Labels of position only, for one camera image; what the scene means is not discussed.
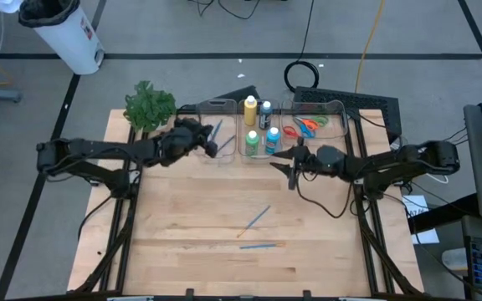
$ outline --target clear plastic bin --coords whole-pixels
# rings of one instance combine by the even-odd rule
[[[204,163],[212,164],[233,162],[235,151],[237,150],[238,103],[232,99],[210,99],[198,104],[197,112],[203,125],[213,125],[212,135],[220,123],[220,128],[214,139],[218,147],[217,156],[211,158],[199,147],[195,152],[200,157],[200,160]]]
[[[242,156],[243,163],[267,163],[269,162],[269,158],[271,157],[270,154],[265,152],[265,142],[267,140],[267,130],[262,130],[259,128],[259,108],[263,104],[264,101],[269,101],[271,103],[271,109],[273,110],[271,114],[271,127],[276,127],[280,129],[280,115],[279,115],[279,106],[277,105],[276,101],[270,99],[257,99],[258,101],[258,109],[256,115],[256,123],[254,125],[246,125],[244,123],[244,101],[239,102],[238,104],[238,152]],[[247,154],[247,140],[246,136],[251,131],[254,130],[258,133],[259,143],[258,143],[258,150],[256,155],[250,156]],[[275,152],[281,151],[281,143],[279,141],[278,145],[275,148]]]
[[[316,117],[322,117],[326,122],[317,122],[316,129],[311,131],[312,137],[305,137],[305,145],[319,146],[328,143],[328,140],[345,136],[349,130],[345,106],[339,100],[327,103],[301,103],[286,100],[280,106],[280,139],[285,148],[297,144],[295,134],[288,135],[286,131],[295,130],[301,135],[300,127],[295,121],[298,118],[304,121],[317,121]]]

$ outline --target wooden table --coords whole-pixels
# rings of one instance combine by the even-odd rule
[[[361,114],[383,124],[379,110]],[[370,155],[389,150],[384,129],[365,120],[362,128]],[[129,130],[122,110],[112,110],[105,140],[126,142]],[[359,154],[354,128],[351,133]],[[331,144],[345,150],[344,140]],[[289,191],[279,171],[268,164],[244,164],[240,157],[218,166],[203,164],[191,154],[169,168],[145,169],[123,293],[183,295],[186,288],[194,288],[196,295],[301,296],[309,289],[314,296],[369,296],[357,218],[348,209],[340,219],[329,217]],[[100,164],[116,168],[122,163]],[[313,182],[302,180],[300,186],[331,212],[338,213],[345,204],[348,184],[337,178],[320,176]],[[401,197],[395,187],[387,193]],[[103,186],[92,188],[88,211],[108,194]],[[114,204],[86,223],[69,289],[82,284],[100,261],[99,252],[105,253]],[[388,254],[412,285],[423,290],[403,205],[390,198],[378,204]],[[236,238],[268,205],[267,213]],[[265,242],[284,246],[239,249]],[[373,254],[383,291],[380,262]],[[116,258],[110,288],[115,286],[118,263]]]

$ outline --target green plant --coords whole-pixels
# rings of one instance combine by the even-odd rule
[[[176,113],[176,100],[165,91],[155,91],[150,81],[142,80],[135,85],[135,95],[126,95],[124,117],[135,130],[150,132],[165,125]]]

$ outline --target scissors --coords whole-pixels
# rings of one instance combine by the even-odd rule
[[[328,123],[328,118],[325,116],[315,116],[313,118],[301,118],[293,116],[293,118],[302,122],[308,130],[317,130]]]
[[[297,130],[293,126],[285,126],[282,128],[284,134],[289,138],[297,138],[297,137],[304,137],[304,138],[314,138],[315,132],[313,130],[309,130],[306,125],[296,118],[293,118],[293,121],[300,127],[300,135],[297,133]]]

